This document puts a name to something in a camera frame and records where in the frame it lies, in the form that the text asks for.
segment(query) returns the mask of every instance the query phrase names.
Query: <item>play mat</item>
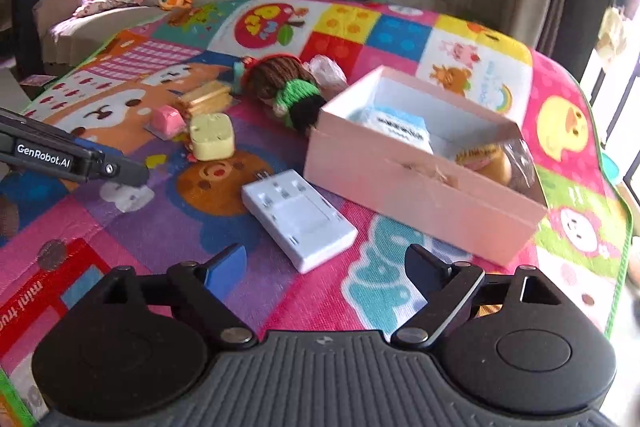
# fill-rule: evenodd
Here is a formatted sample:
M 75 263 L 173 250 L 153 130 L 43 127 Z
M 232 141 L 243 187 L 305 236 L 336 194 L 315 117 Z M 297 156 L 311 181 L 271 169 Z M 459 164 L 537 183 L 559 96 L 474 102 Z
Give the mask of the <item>play mat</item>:
M 358 228 L 358 238 L 348 251 L 299 275 L 247 213 L 240 187 L 263 169 L 302 172 L 305 139 L 250 100 L 228 110 L 237 152 L 226 161 L 190 164 L 179 139 L 164 142 L 143 129 L 151 108 L 205 80 L 231 80 L 238 57 L 280 52 L 302 60 L 327 55 L 350 82 L 384 64 L 516 121 L 549 206 L 532 241 L 500 269 L 323 192 Z M 163 272 L 180 261 L 206 261 L 234 242 L 246 247 L 248 268 L 226 304 L 260 334 L 391 333 L 424 304 L 403 269 L 411 243 L 487 271 L 535 264 L 597 327 L 608 334 L 612 326 L 632 224 L 600 173 L 590 108 L 562 67 L 483 26 L 379 4 L 209 4 L 181 20 L 167 16 L 119 33 L 26 114 L 118 148 L 150 168 L 142 188 L 110 182 L 76 187 L 33 172 L 11 174 L 0 184 L 20 214 L 17 235 L 0 238 L 0 363 L 36 416 L 44 404 L 31 380 L 30 353 L 110 267 Z

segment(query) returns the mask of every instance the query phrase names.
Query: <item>silver bolt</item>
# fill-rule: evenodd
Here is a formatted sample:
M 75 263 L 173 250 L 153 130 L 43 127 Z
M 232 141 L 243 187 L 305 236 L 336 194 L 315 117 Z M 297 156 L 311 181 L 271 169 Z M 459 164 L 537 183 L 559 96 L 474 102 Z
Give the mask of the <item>silver bolt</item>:
M 254 334 L 246 328 L 226 328 L 220 333 L 220 338 L 229 344 L 244 344 L 253 337 Z
M 429 338 L 429 333 L 421 328 L 401 328 L 396 337 L 405 344 L 421 344 Z

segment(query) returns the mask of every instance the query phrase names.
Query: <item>knitted doll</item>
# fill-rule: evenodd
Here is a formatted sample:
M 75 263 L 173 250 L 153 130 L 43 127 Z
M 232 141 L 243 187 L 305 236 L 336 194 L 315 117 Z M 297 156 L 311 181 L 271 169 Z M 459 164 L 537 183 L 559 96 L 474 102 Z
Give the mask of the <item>knitted doll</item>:
M 271 55 L 261 59 L 245 57 L 236 64 L 234 92 L 248 93 L 273 107 L 276 116 L 301 134 L 318 121 L 325 104 L 314 76 L 293 55 Z

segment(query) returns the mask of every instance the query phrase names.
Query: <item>white power strip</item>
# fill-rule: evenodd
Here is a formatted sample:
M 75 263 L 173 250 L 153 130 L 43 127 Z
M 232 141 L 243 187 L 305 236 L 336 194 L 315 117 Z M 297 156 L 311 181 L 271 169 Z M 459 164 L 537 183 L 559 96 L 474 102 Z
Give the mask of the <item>white power strip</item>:
M 293 170 L 245 185 L 242 203 L 300 273 L 346 250 L 358 235 L 356 227 Z

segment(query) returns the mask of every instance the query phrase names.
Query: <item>open cardboard box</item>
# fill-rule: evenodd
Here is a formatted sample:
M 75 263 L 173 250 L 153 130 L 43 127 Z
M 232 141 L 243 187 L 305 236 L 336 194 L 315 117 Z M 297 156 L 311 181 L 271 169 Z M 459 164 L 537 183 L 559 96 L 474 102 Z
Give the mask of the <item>open cardboard box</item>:
M 355 123 L 367 105 L 424 118 L 430 154 Z M 540 180 L 521 194 L 447 158 L 507 139 L 516 123 L 414 76 L 380 67 L 321 110 L 305 178 L 462 250 L 507 265 L 546 212 Z

